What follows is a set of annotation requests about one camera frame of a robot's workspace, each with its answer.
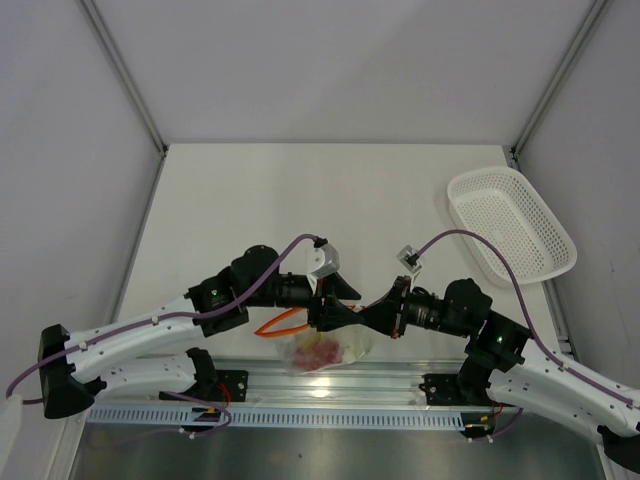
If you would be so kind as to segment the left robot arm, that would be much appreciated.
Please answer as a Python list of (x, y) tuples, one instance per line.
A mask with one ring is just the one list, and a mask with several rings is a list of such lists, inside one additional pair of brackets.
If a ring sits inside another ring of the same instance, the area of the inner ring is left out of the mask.
[(38, 351), (45, 418), (71, 417), (108, 396), (207, 399), (218, 377), (206, 351), (191, 348), (162, 364), (146, 354), (242, 326), (253, 307), (317, 312), (328, 299), (360, 300), (360, 293), (339, 274), (338, 253), (330, 244), (315, 242), (304, 274), (281, 273), (283, 259), (273, 248), (256, 245), (154, 312), (81, 332), (60, 324), (45, 328)]

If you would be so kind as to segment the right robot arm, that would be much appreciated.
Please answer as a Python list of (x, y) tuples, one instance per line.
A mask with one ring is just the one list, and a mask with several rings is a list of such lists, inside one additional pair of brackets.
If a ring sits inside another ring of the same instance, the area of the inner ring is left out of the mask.
[(412, 326), (466, 339), (457, 375), (468, 403), (491, 399), (528, 410), (601, 445), (621, 467), (639, 470), (639, 392), (546, 346), (535, 332), (491, 308), (471, 279), (442, 298), (399, 277), (385, 297), (360, 312), (372, 330), (399, 338)]

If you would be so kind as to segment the clear orange zip bag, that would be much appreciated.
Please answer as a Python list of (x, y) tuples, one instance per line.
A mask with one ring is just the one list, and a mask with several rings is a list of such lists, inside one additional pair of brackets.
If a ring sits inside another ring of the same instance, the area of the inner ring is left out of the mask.
[(350, 365), (373, 350), (373, 334), (365, 327), (319, 332), (306, 323), (306, 314), (302, 308), (289, 308), (254, 331), (255, 336), (274, 345), (289, 373), (307, 374)]

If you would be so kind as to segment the red grape bunch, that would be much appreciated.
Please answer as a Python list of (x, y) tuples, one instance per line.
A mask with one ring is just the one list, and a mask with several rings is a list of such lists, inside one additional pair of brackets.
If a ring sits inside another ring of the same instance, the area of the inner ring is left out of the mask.
[(327, 337), (317, 337), (297, 347), (291, 364), (304, 372), (321, 370), (341, 364), (342, 349), (338, 341)]

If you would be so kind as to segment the white cauliflower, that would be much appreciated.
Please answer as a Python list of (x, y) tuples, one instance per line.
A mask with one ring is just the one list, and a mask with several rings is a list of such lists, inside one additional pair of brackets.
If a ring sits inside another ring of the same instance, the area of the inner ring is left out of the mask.
[(351, 364), (366, 357), (375, 343), (373, 333), (359, 325), (344, 327), (336, 336), (342, 349), (343, 364)]

